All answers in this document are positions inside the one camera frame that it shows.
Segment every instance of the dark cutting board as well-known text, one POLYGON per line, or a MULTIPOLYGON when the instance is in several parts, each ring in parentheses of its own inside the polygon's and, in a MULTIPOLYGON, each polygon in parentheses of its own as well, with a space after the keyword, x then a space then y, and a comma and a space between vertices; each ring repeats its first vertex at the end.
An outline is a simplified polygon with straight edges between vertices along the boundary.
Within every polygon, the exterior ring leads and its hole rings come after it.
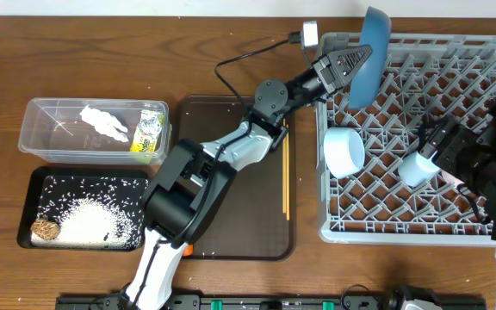
MULTIPOLYGON (((253 103, 253 98, 246 97, 253 103)), ((231 96, 190 96, 181 102, 178 138, 217 140, 238 128, 244 109, 231 96)), ((288 123, 294 132, 293 122, 288 123)), ((290 139, 290 220, 282 212, 282 146, 241 170, 191 259, 278 261, 295 247, 294 139, 290 139)))

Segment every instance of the brown pine cone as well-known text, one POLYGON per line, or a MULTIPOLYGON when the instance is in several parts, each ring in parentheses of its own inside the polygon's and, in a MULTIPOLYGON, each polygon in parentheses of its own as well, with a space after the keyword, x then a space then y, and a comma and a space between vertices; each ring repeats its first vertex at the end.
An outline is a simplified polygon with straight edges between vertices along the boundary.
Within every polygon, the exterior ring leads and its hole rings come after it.
POLYGON ((30 230, 45 240, 53 240, 60 234, 59 224, 45 219, 36 220, 30 230))

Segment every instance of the blue plate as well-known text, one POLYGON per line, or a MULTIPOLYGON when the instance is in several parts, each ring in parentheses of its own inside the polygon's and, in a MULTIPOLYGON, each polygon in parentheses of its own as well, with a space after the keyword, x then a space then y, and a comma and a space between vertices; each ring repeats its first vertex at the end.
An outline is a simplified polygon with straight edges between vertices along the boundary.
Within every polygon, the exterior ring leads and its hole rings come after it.
POLYGON ((388 56, 391 31, 392 21, 388 15, 369 7, 359 45, 368 44, 373 52, 351 81, 349 109, 364 109, 375 101, 388 56))

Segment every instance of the black baking tray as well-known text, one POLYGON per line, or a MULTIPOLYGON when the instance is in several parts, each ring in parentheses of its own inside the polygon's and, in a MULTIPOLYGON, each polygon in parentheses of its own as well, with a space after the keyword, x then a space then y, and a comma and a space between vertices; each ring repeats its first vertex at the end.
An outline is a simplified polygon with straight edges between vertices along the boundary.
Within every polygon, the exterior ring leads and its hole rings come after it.
MULTIPOLYGON (((253 97, 244 97, 253 104, 253 97)), ((176 139, 217 140, 237 129, 245 113, 233 96, 189 96, 180 103, 176 139)), ((290 132, 290 220, 282 212, 282 148, 241 170, 212 224, 183 259, 281 261, 295 248, 295 139, 290 132)))
MULTIPOLYGON (((18 227, 18 234, 16 235, 16 242, 18 245, 25 249, 60 249, 60 250, 86 250, 86 251, 132 251, 140 247, 143 244, 143 220, 142 212, 140 214, 135 214, 133 216, 139 217, 134 221, 134 225, 138 227, 140 232, 140 242, 136 246, 130 246, 125 248, 102 248, 102 249, 91 249, 91 248, 81 248, 81 247, 51 247, 51 246, 36 246, 32 244, 32 232, 30 227, 34 224, 37 219, 37 214, 40 211, 40 199, 41 193, 44 191, 44 182, 49 176, 54 177, 77 177, 78 180, 81 177, 108 177, 108 178, 134 178, 134 179, 145 179, 149 177, 146 172, 142 170, 123 170, 123 169, 86 169, 86 168, 62 168, 62 167, 40 167, 34 172, 30 177, 30 183, 28 185, 28 192, 26 195, 26 201, 24 202, 24 209, 22 210, 21 222, 18 227)), ((144 190, 136 189, 140 194, 144 190)), ((140 208, 137 205, 131 206, 131 208, 140 208)))

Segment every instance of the orange object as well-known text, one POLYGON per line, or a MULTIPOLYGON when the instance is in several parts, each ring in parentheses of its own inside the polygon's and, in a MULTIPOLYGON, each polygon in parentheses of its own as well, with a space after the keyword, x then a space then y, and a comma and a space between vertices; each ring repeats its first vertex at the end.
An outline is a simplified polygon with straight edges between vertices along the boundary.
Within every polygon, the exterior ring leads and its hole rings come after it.
POLYGON ((185 248, 185 251, 183 251, 183 256, 191 256, 193 255, 193 251, 195 250, 195 247, 193 245, 187 245, 185 248))

